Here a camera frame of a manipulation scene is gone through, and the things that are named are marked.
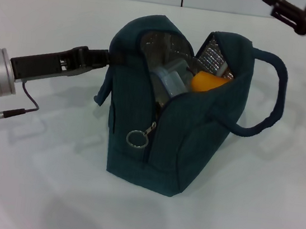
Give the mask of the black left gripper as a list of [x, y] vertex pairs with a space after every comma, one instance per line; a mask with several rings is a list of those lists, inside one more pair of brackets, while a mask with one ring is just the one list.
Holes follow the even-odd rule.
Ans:
[[14, 57], [10, 59], [15, 82], [79, 75], [108, 65], [120, 65], [125, 56], [109, 50], [89, 49], [87, 46], [64, 52]]

